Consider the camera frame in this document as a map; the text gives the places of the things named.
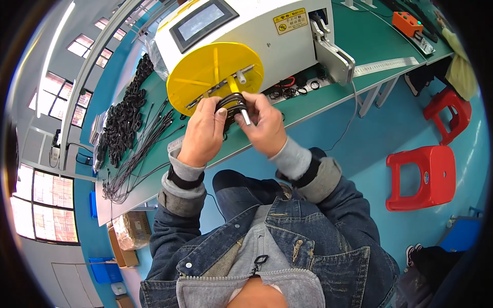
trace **yellow spool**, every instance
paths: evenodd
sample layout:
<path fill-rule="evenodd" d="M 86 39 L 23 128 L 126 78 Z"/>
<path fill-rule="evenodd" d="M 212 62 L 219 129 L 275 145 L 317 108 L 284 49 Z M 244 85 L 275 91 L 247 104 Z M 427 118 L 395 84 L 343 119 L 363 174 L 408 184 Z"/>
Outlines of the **yellow spool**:
<path fill-rule="evenodd" d="M 185 106 L 204 92 L 237 71 L 253 65 L 245 73 L 246 83 L 229 78 L 224 85 L 210 96 L 224 97 L 234 91 L 256 93 L 264 79 L 264 67 L 257 53 L 240 43 L 221 42 L 202 46 L 188 53 L 173 69 L 166 82 L 171 105 L 180 113 L 192 116 L 196 106 Z"/>

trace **warning sticker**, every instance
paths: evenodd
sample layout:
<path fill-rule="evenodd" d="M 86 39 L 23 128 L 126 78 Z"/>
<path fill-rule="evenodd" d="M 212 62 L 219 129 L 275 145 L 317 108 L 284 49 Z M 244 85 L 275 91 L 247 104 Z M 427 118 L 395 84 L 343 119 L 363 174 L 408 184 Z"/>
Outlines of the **warning sticker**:
<path fill-rule="evenodd" d="M 274 17 L 273 21 L 279 35 L 308 24 L 307 14 L 304 8 Z"/>

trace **metal ruler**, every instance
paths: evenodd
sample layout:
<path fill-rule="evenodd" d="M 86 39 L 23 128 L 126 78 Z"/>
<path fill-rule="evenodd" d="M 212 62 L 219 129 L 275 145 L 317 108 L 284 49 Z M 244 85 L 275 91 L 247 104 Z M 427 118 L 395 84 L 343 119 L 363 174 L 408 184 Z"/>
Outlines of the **metal ruler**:
<path fill-rule="evenodd" d="M 354 77 L 376 73 L 378 71 L 383 71 L 391 68 L 403 68 L 418 64 L 419 62 L 414 57 L 407 57 L 358 65 L 354 68 Z"/>

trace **right hand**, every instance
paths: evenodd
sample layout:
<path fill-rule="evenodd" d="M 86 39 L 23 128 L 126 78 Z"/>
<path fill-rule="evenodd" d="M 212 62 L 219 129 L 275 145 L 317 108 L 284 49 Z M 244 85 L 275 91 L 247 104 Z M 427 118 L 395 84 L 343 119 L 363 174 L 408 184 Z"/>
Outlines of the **right hand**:
<path fill-rule="evenodd" d="M 287 141 L 282 114 L 271 106 L 263 94 L 242 92 L 242 95 L 246 100 L 250 119 L 256 125 L 247 125 L 241 113 L 235 115 L 235 121 L 253 147 L 271 158 L 281 151 Z"/>

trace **plastic stool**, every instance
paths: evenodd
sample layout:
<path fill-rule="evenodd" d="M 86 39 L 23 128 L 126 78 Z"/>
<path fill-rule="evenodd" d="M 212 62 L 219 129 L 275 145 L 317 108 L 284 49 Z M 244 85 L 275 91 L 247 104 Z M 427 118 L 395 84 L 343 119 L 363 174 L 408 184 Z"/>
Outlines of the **plastic stool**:
<path fill-rule="evenodd" d="M 445 129 L 445 126 L 438 115 L 445 107 L 448 107 L 452 113 L 450 133 Z M 469 125 L 469 122 L 471 121 L 471 112 L 471 103 L 464 101 L 457 96 L 452 89 L 446 87 L 431 99 L 431 102 L 423 110 L 423 116 L 426 120 L 433 119 L 440 134 L 442 134 L 440 145 L 447 145 L 462 133 L 467 125 Z"/>
<path fill-rule="evenodd" d="M 415 163 L 421 183 L 414 196 L 400 196 L 400 166 Z M 392 169 L 392 195 L 385 202 L 389 211 L 408 211 L 450 202 L 456 192 L 456 159 L 452 149 L 432 145 L 387 156 Z"/>

